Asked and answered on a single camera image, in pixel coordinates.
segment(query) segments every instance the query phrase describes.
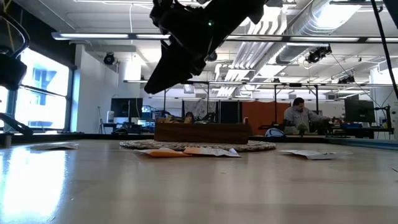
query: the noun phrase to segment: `orange paper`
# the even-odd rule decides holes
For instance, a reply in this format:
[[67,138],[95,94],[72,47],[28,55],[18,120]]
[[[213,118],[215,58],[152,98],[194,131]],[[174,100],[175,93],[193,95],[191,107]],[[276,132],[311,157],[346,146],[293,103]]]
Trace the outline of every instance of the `orange paper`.
[[134,150],[136,152],[146,153],[152,157],[187,157],[191,156],[185,154],[183,152],[177,152],[168,148],[160,148],[160,149],[145,149],[145,150]]

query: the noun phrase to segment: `woven mat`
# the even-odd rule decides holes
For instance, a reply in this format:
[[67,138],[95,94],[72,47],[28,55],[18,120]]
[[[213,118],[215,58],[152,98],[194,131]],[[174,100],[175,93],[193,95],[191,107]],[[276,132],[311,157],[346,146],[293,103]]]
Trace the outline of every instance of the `woven mat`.
[[234,148],[237,152],[252,152],[275,149],[276,145],[270,142],[249,141],[247,144],[223,144],[223,143],[201,143],[201,142],[160,142],[155,140],[135,140],[120,142],[121,147],[129,149],[160,149],[167,147],[176,151],[184,151],[185,147],[213,147],[230,150]]

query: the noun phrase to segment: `camera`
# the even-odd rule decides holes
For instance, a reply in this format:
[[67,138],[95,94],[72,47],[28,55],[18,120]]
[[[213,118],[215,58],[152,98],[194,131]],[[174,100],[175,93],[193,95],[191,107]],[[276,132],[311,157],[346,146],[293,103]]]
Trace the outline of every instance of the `camera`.
[[105,65],[114,65],[116,63],[116,59],[114,57],[113,52],[106,53],[106,56],[104,58],[104,63]]
[[305,59],[308,63],[317,63],[326,55],[331,54],[331,47],[319,47],[316,50],[310,51],[310,55]]

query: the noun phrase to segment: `window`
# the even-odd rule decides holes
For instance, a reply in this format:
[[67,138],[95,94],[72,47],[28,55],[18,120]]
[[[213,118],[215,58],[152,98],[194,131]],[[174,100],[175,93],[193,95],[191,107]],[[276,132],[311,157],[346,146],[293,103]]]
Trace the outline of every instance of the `window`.
[[[0,86],[0,113],[5,113],[7,109],[8,90]],[[4,127],[4,122],[0,120],[0,128]]]
[[69,68],[30,49],[21,61],[27,72],[17,92],[15,118],[31,128],[64,129]]

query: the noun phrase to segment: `computer monitor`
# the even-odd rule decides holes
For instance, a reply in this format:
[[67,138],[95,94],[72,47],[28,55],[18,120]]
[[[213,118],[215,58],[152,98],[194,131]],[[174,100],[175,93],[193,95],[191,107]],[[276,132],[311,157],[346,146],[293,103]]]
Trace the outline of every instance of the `computer monitor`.
[[372,101],[344,100],[346,108],[346,122],[376,122]]
[[113,98],[111,111],[115,118],[140,118],[142,116],[142,98]]

